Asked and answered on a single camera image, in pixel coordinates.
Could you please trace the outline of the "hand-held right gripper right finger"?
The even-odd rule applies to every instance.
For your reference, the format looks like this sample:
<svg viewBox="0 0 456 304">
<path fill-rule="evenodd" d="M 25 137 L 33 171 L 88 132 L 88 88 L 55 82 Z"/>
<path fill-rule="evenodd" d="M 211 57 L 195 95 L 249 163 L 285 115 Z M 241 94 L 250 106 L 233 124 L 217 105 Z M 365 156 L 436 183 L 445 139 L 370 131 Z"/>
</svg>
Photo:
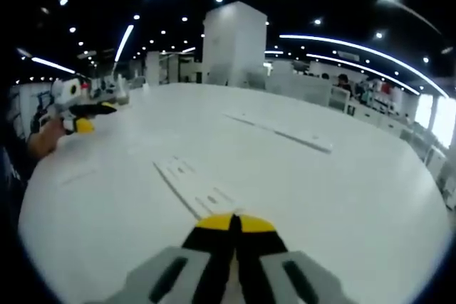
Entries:
<svg viewBox="0 0 456 304">
<path fill-rule="evenodd" d="M 290 251 L 268 221 L 238 215 L 236 255 L 246 303 L 352 303 L 341 281 L 302 251 Z"/>
</svg>

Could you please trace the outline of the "person's left hand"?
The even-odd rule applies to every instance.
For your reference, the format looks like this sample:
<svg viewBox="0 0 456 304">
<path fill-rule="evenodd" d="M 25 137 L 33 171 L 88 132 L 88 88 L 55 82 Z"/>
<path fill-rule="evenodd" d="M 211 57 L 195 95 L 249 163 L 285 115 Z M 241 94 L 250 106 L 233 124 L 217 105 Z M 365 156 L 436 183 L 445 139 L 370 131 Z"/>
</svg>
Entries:
<svg viewBox="0 0 456 304">
<path fill-rule="evenodd" d="M 58 141 L 65 135 L 61 119 L 53 118 L 39 132 L 30 135 L 28 150 L 36 159 L 43 159 L 56 149 Z"/>
</svg>

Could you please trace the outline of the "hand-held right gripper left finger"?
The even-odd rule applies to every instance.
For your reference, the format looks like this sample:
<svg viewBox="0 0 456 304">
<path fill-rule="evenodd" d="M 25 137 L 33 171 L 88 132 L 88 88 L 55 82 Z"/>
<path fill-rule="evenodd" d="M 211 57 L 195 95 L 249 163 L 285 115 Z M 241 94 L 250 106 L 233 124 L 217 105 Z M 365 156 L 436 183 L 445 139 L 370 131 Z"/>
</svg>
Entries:
<svg viewBox="0 0 456 304">
<path fill-rule="evenodd" d="M 181 246 L 168 246 L 133 269 L 104 303 L 221 303 L 234 256 L 232 218 L 200 220 Z"/>
</svg>

